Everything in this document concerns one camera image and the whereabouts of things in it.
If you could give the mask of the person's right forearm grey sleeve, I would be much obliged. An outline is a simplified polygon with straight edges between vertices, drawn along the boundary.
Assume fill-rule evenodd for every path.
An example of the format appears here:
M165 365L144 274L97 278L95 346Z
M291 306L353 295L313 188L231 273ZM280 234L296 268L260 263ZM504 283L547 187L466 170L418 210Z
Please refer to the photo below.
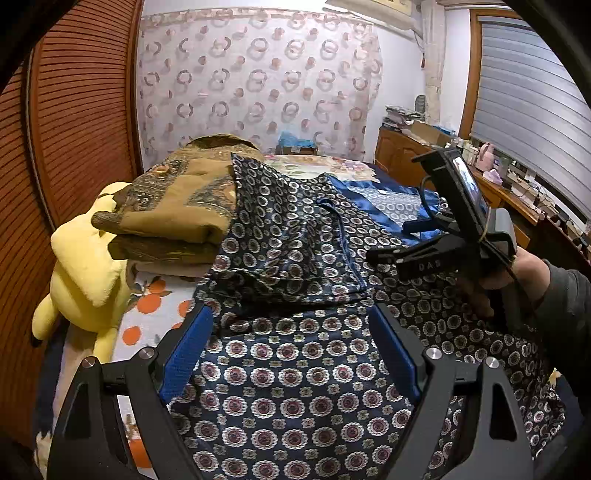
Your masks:
M536 310L540 345L564 375L584 365L590 350L590 281L577 270L551 265L550 282Z

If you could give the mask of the person's right hand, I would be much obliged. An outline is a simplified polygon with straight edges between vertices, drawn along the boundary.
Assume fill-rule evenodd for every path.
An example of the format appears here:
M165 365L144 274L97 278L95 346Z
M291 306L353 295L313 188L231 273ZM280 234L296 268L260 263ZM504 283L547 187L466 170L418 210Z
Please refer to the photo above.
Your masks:
M526 297L531 302L536 303L547 292L550 280L549 266L536 255L522 247L518 247L508 270L502 270L492 276L482 277L478 280L458 274L456 286L470 298L470 302L477 314L492 317L494 309L490 296L493 291L515 284L523 289Z

